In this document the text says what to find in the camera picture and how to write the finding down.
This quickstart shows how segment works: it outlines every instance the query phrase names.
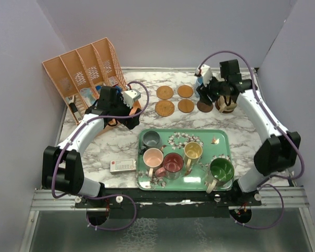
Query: red mug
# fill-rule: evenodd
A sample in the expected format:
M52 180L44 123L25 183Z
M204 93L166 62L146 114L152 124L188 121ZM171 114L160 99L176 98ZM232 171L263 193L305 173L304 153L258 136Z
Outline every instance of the red mug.
M164 157L162 167L155 171L155 176L175 180L181 175L183 164L182 156L177 153L169 153Z

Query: gray floor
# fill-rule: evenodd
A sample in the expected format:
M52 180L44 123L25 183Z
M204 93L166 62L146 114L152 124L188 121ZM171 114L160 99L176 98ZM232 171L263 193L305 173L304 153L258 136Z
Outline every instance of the gray floor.
M250 224L266 225L278 209L254 211ZM108 226L127 220L110 220ZM85 212L41 212L31 251L205 251L205 252L309 252L311 251L298 209L285 211L282 222L268 230L250 230L232 219L137 219L120 232L88 228Z

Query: gray mug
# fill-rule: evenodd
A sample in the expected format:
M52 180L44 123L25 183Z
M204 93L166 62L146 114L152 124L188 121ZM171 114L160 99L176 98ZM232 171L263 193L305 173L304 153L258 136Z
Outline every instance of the gray mug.
M140 154L142 155L148 149L160 149L161 147L162 140L160 135L156 131L151 130L143 135Z

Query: green mug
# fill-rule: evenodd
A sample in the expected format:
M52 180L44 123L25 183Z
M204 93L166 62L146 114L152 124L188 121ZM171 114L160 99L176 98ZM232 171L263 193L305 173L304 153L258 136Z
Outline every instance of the green mug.
M217 158L207 169L205 183L208 184L206 193L211 193L216 186L223 186L235 175L235 169L228 159Z

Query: mug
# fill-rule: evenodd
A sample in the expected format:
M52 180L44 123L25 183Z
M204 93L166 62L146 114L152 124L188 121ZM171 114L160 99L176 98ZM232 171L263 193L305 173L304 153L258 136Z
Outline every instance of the mug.
M215 105L220 113L231 113L237 107L230 96L220 96Z
M217 158L211 162L206 171L206 193L211 193L216 186L223 186L235 175L235 169L228 159Z
M181 175L183 168L183 158L177 153L169 153L164 157L163 165L155 172L156 177L165 177L175 180Z
M156 131L148 131L143 135L142 146L140 154L151 148L160 149L162 147L162 140Z
M191 166L197 164L203 154L202 146L197 142L189 142L184 147L184 163L188 171Z
M152 177L153 172L155 172L158 168L162 166L163 162L162 151L156 148L148 149L143 155L143 162L146 165L148 177Z

